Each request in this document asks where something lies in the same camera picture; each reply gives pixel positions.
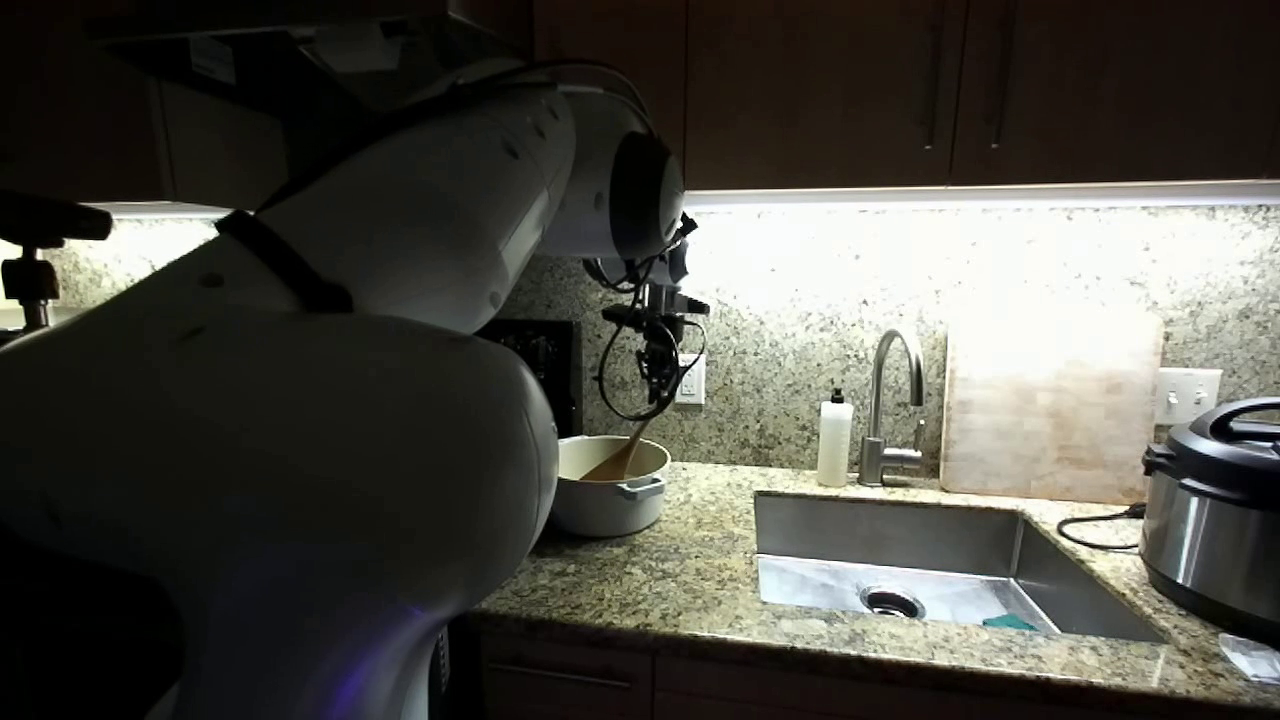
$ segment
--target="soap dispenser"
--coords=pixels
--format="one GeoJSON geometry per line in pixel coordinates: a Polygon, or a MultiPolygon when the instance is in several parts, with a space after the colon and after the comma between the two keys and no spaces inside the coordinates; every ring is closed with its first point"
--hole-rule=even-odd
{"type": "Polygon", "coordinates": [[[817,419],[817,482],[846,482],[851,403],[841,387],[824,398],[817,419]]]}

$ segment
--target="bowl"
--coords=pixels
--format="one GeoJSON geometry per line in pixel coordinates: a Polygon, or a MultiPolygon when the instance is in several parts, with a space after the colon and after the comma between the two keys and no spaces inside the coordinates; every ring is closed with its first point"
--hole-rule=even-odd
{"type": "Polygon", "coordinates": [[[663,442],[639,441],[626,474],[579,480],[621,452],[626,436],[562,436],[551,523],[571,535],[633,535],[660,517],[672,472],[663,442]]]}

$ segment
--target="stainless steel sink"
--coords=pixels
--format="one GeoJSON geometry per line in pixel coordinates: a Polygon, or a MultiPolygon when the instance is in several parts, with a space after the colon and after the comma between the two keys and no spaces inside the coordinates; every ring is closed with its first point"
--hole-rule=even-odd
{"type": "Polygon", "coordinates": [[[1164,637],[1000,509],[755,493],[760,601],[1010,631],[1164,637]]]}

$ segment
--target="rice cooker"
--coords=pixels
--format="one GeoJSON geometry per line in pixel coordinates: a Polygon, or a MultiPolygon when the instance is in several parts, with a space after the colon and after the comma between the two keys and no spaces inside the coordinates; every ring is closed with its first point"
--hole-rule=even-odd
{"type": "Polygon", "coordinates": [[[1140,557],[1180,607],[1280,642],[1280,425],[1263,413],[1280,413],[1280,394],[1225,403],[1147,448],[1140,557]]]}

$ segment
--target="electrical outlet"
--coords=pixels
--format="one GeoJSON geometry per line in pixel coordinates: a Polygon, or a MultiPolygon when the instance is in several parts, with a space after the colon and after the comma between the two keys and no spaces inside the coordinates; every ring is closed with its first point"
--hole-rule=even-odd
{"type": "Polygon", "coordinates": [[[679,379],[679,387],[674,387],[674,403],[707,403],[707,356],[701,356],[688,370],[682,370],[682,379],[679,379]]]}
{"type": "Polygon", "coordinates": [[[1219,382],[1219,367],[1158,367],[1150,394],[1155,425],[1192,425],[1195,414],[1210,413],[1219,382]]]}

